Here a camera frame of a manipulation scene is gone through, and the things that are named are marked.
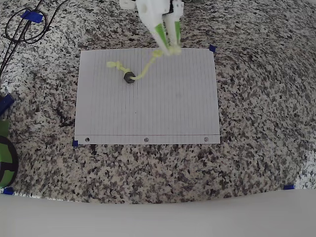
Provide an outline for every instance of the black cable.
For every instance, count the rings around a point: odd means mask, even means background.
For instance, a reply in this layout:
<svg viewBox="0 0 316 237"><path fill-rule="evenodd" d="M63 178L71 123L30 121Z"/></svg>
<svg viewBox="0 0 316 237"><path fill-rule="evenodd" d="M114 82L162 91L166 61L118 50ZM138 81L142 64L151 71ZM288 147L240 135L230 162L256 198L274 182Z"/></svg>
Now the black cable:
<svg viewBox="0 0 316 237"><path fill-rule="evenodd" d="M40 7L40 5L42 4L43 0L40 0L40 1L39 1L39 3L37 4L37 6L36 6L36 8L35 8L34 10L30 10L30 9L28 9L28 8L24 8L24 9L22 9L22 10L16 12L16 13L14 13L13 16L11 16L11 18L8 20L8 22L7 22L6 26L5 26L5 32L4 32L4 33L5 33L5 38L7 38L8 40L10 40L10 44L9 44L9 47L8 47L6 53L5 53L3 62L2 62L1 67L0 67L0 78L1 78L2 73L4 72L4 69L5 69L6 65L8 64L8 62L9 62L9 60L11 59L13 53L15 52L16 48L18 47L18 45L19 45L20 43L22 43L22 42L27 43L27 44L32 44L32 43L36 43L36 42L40 41L40 40L45 36L46 32L49 31L49 27L50 27L52 21L54 20L56 14L57 14L57 12L58 12L58 10L61 8L61 6L62 6L63 4L65 4L65 3L68 2L68 1L69 1L69 0L64 0L64 1L56 8L56 10L55 10L55 12L54 12L52 18L50 19L50 22L49 22L49 23L48 23L48 19L47 19L46 14L45 14L44 12L42 12L41 10L39 10L39 7ZM22 22L25 20L25 19L22 18L22 20L20 21L20 23L19 23L17 29L16 29L15 32L14 32L13 37L10 37L10 36L9 36L9 33L8 33L8 27L9 27L9 25L10 25L12 19L13 19L16 15L18 15L18 14L20 14L21 12L26 11L26 10L29 11L28 14L30 14L31 12L36 12L36 13L40 13L40 14L42 14L42 15L44 16L44 28L43 28L43 30L42 30L38 35L26 39L26 38L25 38L25 34L26 34L26 32L28 31L28 29L29 29L29 27L30 27L30 25L31 25L31 23L32 23L31 21L28 20L28 22L27 22L26 25L24 26L24 28L23 28L23 30L22 30L22 33L20 34L19 38L18 38L18 39L15 39L15 38L17 37L17 34L18 34L19 30L20 30L20 27L21 27L21 25L22 25Z"/></svg>

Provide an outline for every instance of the yellow rope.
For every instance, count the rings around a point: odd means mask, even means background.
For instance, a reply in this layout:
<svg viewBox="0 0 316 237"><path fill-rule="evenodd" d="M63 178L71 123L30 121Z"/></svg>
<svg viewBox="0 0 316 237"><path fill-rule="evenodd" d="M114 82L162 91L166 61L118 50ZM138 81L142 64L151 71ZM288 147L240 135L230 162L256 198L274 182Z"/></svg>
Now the yellow rope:
<svg viewBox="0 0 316 237"><path fill-rule="evenodd" d="M169 48L169 51L170 51L170 55L172 54L180 54L181 53L181 49L180 48L175 48L175 47L170 47ZM139 80L141 78L143 78L149 67L156 61L157 58L160 58L163 56L163 51L161 50L155 50L153 53L152 53L152 58L149 60L149 62L146 64L146 66L144 67L142 73L136 77L130 77L131 79L133 80ZM117 70L121 70L123 71L125 74L126 73L129 73L131 70L129 68L125 68L123 66L123 64L120 62L120 61L117 61L117 62L107 62L107 67L108 68L117 68Z"/></svg>

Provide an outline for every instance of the lined paper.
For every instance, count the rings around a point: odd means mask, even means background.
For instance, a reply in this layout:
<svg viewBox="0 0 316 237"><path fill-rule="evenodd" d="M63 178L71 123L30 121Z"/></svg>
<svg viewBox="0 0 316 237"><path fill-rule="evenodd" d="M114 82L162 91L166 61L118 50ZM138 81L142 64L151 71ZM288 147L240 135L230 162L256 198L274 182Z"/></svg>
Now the lined paper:
<svg viewBox="0 0 316 237"><path fill-rule="evenodd" d="M107 68L120 61L138 75L153 48L82 51L76 106L79 144L220 143L213 52L185 48L163 56L127 84Z"/></svg>

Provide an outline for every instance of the blue tape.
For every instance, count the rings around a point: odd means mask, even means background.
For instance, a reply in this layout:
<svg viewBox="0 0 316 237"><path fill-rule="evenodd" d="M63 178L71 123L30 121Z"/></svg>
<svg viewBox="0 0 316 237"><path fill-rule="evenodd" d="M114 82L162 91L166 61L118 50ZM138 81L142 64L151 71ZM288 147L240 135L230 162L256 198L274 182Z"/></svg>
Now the blue tape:
<svg viewBox="0 0 316 237"><path fill-rule="evenodd" d="M14 190L12 187L6 188L3 191L3 194L7 194L7 195L13 195L13 193L14 193Z"/></svg>
<svg viewBox="0 0 316 237"><path fill-rule="evenodd" d="M209 51L212 51L213 53L215 53L217 47L213 46L213 45L209 45Z"/></svg>
<svg viewBox="0 0 316 237"><path fill-rule="evenodd" d="M34 12L34 11L26 11L23 13L21 18L35 22L35 23L40 23L43 20L43 15Z"/></svg>
<svg viewBox="0 0 316 237"><path fill-rule="evenodd" d="M78 146L78 141L73 141L73 147L77 147Z"/></svg>
<svg viewBox="0 0 316 237"><path fill-rule="evenodd" d="M291 190L291 189L295 189L295 185L291 184L291 185L284 185L283 190Z"/></svg>
<svg viewBox="0 0 316 237"><path fill-rule="evenodd" d="M1 101L0 101L0 116L4 113L4 111L9 108L14 103L14 99L10 94L7 94Z"/></svg>

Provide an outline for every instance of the granite countertop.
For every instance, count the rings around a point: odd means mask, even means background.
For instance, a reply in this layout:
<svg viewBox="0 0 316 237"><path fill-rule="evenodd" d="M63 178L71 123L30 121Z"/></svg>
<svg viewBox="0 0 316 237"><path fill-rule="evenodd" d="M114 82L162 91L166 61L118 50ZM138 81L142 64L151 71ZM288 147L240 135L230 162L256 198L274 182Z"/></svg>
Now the granite countertop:
<svg viewBox="0 0 316 237"><path fill-rule="evenodd" d="M50 19L60 2L41 9ZM1 36L13 12L36 4L0 3ZM186 5L182 31L184 47L217 46L221 144L73 148L80 51L156 44L118 0L70 0L1 78L0 93L16 100L3 117L20 157L15 194L160 203L316 188L316 7L205 0ZM1 38L1 59L8 44Z"/></svg>

